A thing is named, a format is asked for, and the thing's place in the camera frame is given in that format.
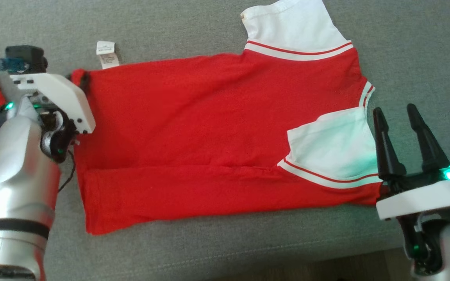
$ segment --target stitching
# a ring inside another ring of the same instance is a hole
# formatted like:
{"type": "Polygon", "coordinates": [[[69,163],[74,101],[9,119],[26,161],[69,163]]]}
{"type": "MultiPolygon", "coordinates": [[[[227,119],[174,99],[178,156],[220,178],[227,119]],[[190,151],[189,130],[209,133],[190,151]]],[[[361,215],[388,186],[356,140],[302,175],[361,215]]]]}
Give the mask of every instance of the stitching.
{"type": "MultiPolygon", "coordinates": [[[[378,237],[385,237],[386,234],[389,233],[396,233],[396,231],[379,231],[377,233],[366,233],[363,235],[356,235],[354,237],[366,237],[366,236],[378,236],[378,237]]],[[[187,267],[189,265],[195,265],[198,263],[210,263],[212,260],[215,259],[229,259],[232,258],[233,256],[237,256],[239,254],[244,254],[244,256],[252,256],[258,252],[261,251],[270,251],[264,254],[270,254],[272,252],[280,252],[280,251],[289,251],[290,249],[301,249],[306,245],[310,245],[310,244],[318,244],[318,243],[322,243],[322,242],[332,242],[332,241],[337,241],[337,240],[346,240],[346,238],[332,238],[332,239],[326,239],[326,240],[316,240],[316,241],[309,241],[309,242],[299,242],[299,243],[294,243],[294,244],[286,244],[286,245],[279,245],[279,246],[273,246],[273,247],[264,247],[264,248],[259,248],[259,249],[251,249],[251,250],[246,250],[246,251],[236,251],[234,253],[228,253],[228,254],[218,254],[215,256],[206,256],[204,258],[194,258],[191,260],[184,260],[184,261],[179,261],[177,263],[166,263],[164,265],[157,265],[155,267],[148,267],[146,269],[138,269],[138,270],[129,270],[126,272],[117,272],[115,274],[101,274],[101,275],[96,275],[96,276],[88,276],[86,278],[83,278],[81,280],[91,280],[91,279],[99,279],[100,277],[109,277],[109,276],[134,276],[136,274],[138,274],[139,272],[158,272],[158,271],[163,271],[163,272],[167,272],[169,270],[174,270],[174,269],[178,269],[181,267],[187,267]]]]}

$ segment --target robotic arm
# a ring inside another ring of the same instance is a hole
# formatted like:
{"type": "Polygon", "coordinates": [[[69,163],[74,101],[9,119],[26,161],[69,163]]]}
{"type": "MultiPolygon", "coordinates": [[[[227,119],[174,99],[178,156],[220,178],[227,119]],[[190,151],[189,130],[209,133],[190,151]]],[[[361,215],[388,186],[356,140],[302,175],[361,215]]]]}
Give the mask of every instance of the robotic arm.
{"type": "Polygon", "coordinates": [[[374,109],[378,171],[385,190],[376,208],[380,219],[398,220],[415,279],[450,281],[450,162],[416,106],[409,104],[407,113],[418,135],[423,171],[406,174],[382,110],[374,109]]]}
{"type": "Polygon", "coordinates": [[[55,218],[57,163],[95,120],[84,92],[46,73],[43,50],[6,48],[0,69],[25,94],[0,106],[0,279],[45,280],[43,256],[55,218]]]}

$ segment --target gray couch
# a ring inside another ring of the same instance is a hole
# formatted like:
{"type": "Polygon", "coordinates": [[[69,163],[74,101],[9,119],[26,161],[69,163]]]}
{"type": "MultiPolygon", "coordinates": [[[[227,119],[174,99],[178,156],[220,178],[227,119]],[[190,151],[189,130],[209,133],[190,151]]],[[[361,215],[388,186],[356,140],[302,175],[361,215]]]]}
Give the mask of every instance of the gray couch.
{"type": "MultiPolygon", "coordinates": [[[[98,69],[97,41],[114,41],[122,63],[240,53],[239,14],[273,0],[0,0],[0,56],[13,44],[44,48],[49,72],[98,69]]],[[[325,0],[334,24],[352,39],[377,87],[391,138],[409,171],[420,155],[405,106],[415,103],[450,154],[450,1],[325,0]]],[[[0,83],[15,92],[6,75],[0,83]]],[[[62,180],[70,162],[62,167],[62,180]]],[[[46,250],[48,279],[197,280],[280,263],[301,263],[399,247],[396,222],[374,208],[289,210],[151,222],[109,235],[84,231],[75,180],[59,194],[46,250]]]]}

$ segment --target clothing tag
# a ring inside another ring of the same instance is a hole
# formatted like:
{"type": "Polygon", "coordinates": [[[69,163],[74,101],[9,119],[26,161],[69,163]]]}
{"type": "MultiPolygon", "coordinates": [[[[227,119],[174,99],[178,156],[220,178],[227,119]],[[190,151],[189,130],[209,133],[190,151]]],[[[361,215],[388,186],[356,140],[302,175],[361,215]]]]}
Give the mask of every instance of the clothing tag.
{"type": "Polygon", "coordinates": [[[109,41],[98,41],[96,43],[96,55],[100,59],[102,69],[112,68],[119,66],[119,59],[114,51],[114,45],[116,43],[109,41]]]}

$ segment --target wooden floor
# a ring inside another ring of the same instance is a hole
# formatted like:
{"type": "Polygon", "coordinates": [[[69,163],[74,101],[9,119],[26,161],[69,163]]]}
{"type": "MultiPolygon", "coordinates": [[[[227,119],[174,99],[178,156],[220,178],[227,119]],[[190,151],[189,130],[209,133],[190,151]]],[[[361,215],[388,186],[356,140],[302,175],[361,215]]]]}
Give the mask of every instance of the wooden floor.
{"type": "Polygon", "coordinates": [[[380,251],[308,265],[274,267],[215,281],[412,281],[402,249],[380,251]]]}

